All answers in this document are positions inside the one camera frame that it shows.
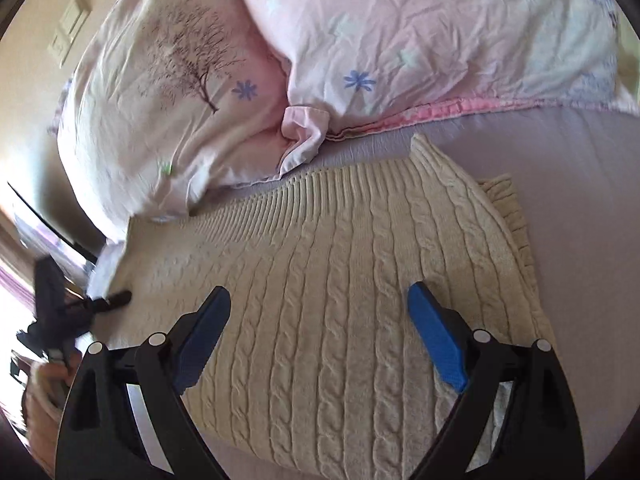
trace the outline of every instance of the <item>beige wall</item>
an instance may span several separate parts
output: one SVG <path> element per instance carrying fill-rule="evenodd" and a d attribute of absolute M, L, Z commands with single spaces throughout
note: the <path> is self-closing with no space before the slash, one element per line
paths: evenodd
<path fill-rule="evenodd" d="M 60 91 L 116 0 L 85 0 L 92 10 L 62 69 L 47 45 L 70 0 L 26 0 L 0 40 L 0 179 L 47 221 L 90 249 L 101 234 L 73 196 L 46 131 Z"/>
<path fill-rule="evenodd" d="M 620 12 L 618 72 L 629 91 L 640 100 L 640 41 L 626 16 Z"/>

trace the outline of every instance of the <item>curtain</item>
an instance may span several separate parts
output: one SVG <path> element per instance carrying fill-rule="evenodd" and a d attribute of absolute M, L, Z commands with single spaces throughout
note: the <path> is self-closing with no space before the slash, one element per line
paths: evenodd
<path fill-rule="evenodd" d="M 0 286 L 34 312 L 34 257 L 19 241 L 18 231 L 0 211 Z"/>

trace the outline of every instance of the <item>silver screw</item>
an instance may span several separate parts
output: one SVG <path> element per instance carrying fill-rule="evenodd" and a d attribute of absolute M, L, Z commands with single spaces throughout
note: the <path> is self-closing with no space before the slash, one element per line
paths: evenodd
<path fill-rule="evenodd" d="M 166 341 L 166 336 L 162 332 L 156 332 L 149 338 L 151 346 L 160 346 Z"/>
<path fill-rule="evenodd" d="M 546 339 L 538 339 L 536 345 L 538 345 L 538 348 L 540 348 L 543 352 L 549 352 L 551 350 L 551 343 Z"/>
<path fill-rule="evenodd" d="M 99 341 L 96 341 L 95 343 L 91 343 L 87 351 L 91 355 L 99 354 L 100 352 L 102 352 L 102 343 L 100 343 Z"/>
<path fill-rule="evenodd" d="M 489 334 L 486 330 L 476 330 L 474 332 L 474 339 L 479 343 L 488 343 L 491 341 L 491 334 Z"/>

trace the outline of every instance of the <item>human hand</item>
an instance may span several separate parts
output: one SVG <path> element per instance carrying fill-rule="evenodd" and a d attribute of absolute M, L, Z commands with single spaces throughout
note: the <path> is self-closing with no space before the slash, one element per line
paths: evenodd
<path fill-rule="evenodd" d="M 69 369 L 59 363 L 34 366 L 26 390 L 27 437 L 34 459 L 53 477 L 56 463 L 56 444 L 62 420 L 62 409 L 51 399 L 56 397 L 56 383 L 73 383 L 82 354 L 75 351 L 69 358 Z"/>

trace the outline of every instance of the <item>blue flower print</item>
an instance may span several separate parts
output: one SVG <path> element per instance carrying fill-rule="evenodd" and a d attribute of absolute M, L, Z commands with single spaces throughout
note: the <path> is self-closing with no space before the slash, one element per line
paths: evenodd
<path fill-rule="evenodd" d="M 351 75 L 344 76 L 344 82 L 347 83 L 344 87 L 351 88 L 355 86 L 356 92 L 361 88 L 371 92 L 373 90 L 371 86 L 375 85 L 376 82 L 373 79 L 367 79 L 367 77 L 369 77 L 369 72 L 360 73 L 357 70 L 351 70 Z"/>
<path fill-rule="evenodd" d="M 258 85 L 252 85 L 251 80 L 247 79 L 244 83 L 238 81 L 236 87 L 232 90 L 234 94 L 238 94 L 238 99 L 246 99 L 250 101 L 253 97 L 258 97 Z"/>

